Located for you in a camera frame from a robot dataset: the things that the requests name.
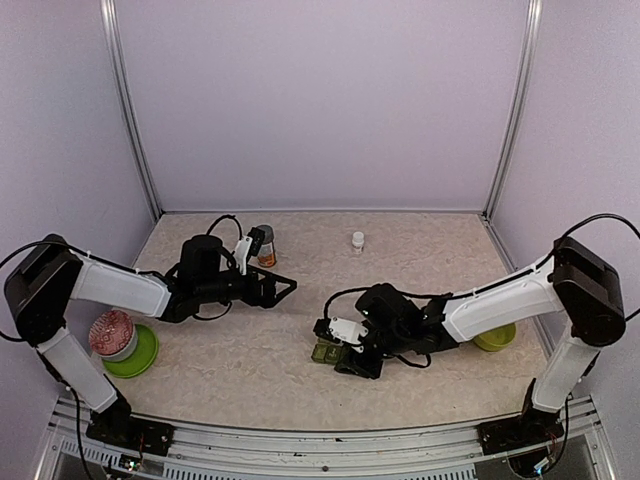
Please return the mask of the orange pill bottle grey cap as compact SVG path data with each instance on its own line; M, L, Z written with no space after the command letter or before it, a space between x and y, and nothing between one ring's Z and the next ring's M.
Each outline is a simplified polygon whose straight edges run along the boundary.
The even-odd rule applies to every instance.
M264 240L258 251L257 261L261 267L271 268L277 262L274 231L273 228L267 224L259 225L258 229L264 233Z

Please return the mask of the green weekly pill organizer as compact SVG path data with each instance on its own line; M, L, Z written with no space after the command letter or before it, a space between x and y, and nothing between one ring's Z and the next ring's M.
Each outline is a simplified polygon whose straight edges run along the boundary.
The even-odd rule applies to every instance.
M311 360L315 363L337 365L349 352L350 347L318 339L311 353Z

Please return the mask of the small white pill bottle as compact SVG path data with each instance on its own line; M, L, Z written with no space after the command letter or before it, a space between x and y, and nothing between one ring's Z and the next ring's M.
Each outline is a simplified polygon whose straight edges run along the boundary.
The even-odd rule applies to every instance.
M361 231L356 231L352 234L351 245L354 251L358 254L363 252L365 244L365 235Z

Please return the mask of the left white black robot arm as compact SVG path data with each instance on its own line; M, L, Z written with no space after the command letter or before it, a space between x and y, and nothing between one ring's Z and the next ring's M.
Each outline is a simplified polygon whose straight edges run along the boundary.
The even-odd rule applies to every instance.
M180 323L201 306L241 301L270 309L295 291L296 281L250 265L265 233L252 228L233 250L209 232L185 241L167 273L140 271L96 257L62 236L18 248L24 259L7 276L4 297L17 334L34 348L60 382L91 411L91 423L115 442L133 443L140 424L116 387L92 364L64 318L72 300L104 304L163 322Z

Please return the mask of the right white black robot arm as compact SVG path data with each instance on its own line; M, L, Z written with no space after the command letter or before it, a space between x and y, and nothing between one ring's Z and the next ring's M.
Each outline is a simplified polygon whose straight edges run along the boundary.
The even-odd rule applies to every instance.
M591 215L571 226L545 256L527 267L458 293L418 295L389 283L356 287L355 308L362 321L324 314L314 332L349 347L337 371L376 379L385 360L402 359L408 351L429 358L530 317L565 315L565 332L542 375L531 381L523 412L511 423L512 436L531 444L549 429L600 351L619 341L635 317L624 310L616 269L572 236L599 220L639 231L621 215Z

